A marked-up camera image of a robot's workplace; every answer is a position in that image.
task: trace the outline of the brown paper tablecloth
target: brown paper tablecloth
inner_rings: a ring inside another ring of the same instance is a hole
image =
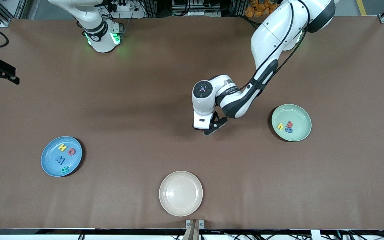
[[[384,24],[337,17],[300,48],[240,119],[211,137],[193,130],[191,91],[254,73],[252,27],[240,18],[131,20],[122,46],[97,53],[74,20],[13,20],[0,58],[0,228],[384,228]],[[283,61],[288,53],[283,53]],[[304,141],[274,136],[270,112],[312,118]],[[41,169],[69,135],[85,159],[73,175]],[[194,173],[198,210],[166,213],[169,173]]]

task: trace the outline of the red letter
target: red letter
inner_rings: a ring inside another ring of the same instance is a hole
[[[75,154],[75,152],[76,152],[75,149],[73,149],[73,147],[71,147],[67,153],[68,153],[70,156],[72,156],[72,155]]]

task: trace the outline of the green plate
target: green plate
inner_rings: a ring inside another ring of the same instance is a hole
[[[312,122],[311,117],[303,108],[294,104],[284,104],[273,112],[272,127],[280,137],[297,142],[305,139],[311,133]]]

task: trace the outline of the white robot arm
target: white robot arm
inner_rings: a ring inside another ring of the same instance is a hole
[[[261,94],[278,68],[279,55],[296,44],[303,28],[317,32],[334,16],[335,0],[284,0],[256,29],[251,37],[251,51],[256,71],[241,92],[228,75],[199,81],[192,90],[193,127],[210,135],[227,122],[226,117],[245,114]],[[226,117],[214,111],[219,105]]]
[[[48,0],[73,15],[81,24],[94,50],[99,53],[111,51],[121,43],[123,25],[103,19],[95,5],[103,0]]]

